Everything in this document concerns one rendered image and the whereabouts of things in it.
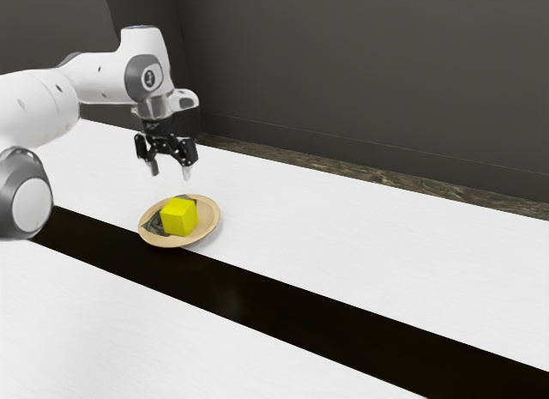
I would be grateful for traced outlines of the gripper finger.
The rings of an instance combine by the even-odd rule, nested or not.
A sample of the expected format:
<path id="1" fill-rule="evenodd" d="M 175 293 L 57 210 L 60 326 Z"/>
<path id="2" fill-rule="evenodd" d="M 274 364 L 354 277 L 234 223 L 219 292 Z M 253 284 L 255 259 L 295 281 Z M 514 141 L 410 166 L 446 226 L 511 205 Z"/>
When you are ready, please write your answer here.
<path id="1" fill-rule="evenodd" d="M 195 139 L 169 135 L 166 146 L 168 154 L 181 166 L 184 180 L 189 181 L 191 168 L 198 161 Z"/>
<path id="2" fill-rule="evenodd" d="M 134 143 L 137 158 L 145 162 L 153 177 L 157 176 L 160 170 L 156 156 L 167 152 L 167 137 L 138 133 L 134 136 Z"/>

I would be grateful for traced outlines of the tan wooden plate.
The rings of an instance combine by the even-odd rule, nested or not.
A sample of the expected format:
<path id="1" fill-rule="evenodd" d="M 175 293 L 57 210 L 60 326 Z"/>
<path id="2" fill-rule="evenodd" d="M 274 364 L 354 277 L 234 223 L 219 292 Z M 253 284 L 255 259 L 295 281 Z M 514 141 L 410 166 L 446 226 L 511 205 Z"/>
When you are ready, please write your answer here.
<path id="1" fill-rule="evenodd" d="M 197 224 L 186 236 L 167 234 L 160 218 L 160 211 L 175 198 L 191 200 L 196 204 Z M 168 197 L 142 215 L 138 222 L 138 233 L 146 243 L 159 248 L 183 247 L 206 238 L 217 227 L 220 216 L 220 207 L 207 196 L 189 194 Z"/>

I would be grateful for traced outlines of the yellow cube block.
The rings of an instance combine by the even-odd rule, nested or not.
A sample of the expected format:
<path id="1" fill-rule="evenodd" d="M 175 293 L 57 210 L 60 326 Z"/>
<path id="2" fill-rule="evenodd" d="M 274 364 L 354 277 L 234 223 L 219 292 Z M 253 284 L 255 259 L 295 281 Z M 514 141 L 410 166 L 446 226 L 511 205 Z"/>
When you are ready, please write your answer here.
<path id="1" fill-rule="evenodd" d="M 166 234 L 188 236 L 198 223 L 196 203 L 174 197 L 160 210 L 160 219 Z"/>

